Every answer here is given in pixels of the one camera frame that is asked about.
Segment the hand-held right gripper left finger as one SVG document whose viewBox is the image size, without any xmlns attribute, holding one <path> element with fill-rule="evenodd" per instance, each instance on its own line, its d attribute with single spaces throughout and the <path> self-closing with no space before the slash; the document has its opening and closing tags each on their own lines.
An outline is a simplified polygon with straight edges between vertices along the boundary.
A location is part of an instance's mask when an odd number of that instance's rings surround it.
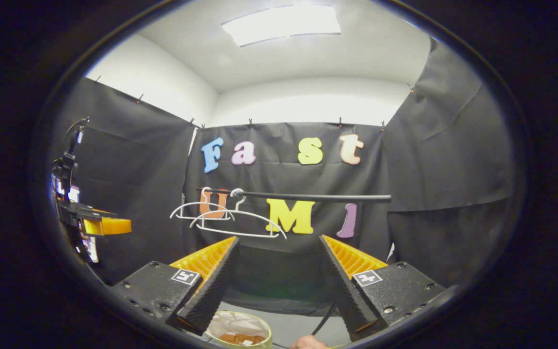
<svg viewBox="0 0 558 349">
<path fill-rule="evenodd" d="M 230 237 L 171 264 L 149 261 L 111 291 L 150 320 L 201 335 L 224 298 L 238 259 L 239 238 Z"/>
</svg>

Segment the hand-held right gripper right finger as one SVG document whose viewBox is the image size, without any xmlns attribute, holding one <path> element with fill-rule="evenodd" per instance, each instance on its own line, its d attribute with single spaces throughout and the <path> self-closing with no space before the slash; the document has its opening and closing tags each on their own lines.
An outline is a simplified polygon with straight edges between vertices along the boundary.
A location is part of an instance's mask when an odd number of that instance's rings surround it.
<svg viewBox="0 0 558 349">
<path fill-rule="evenodd" d="M 352 340 L 396 327 L 447 295 L 405 261 L 388 264 L 329 236 L 319 241 L 327 293 Z"/>
</svg>

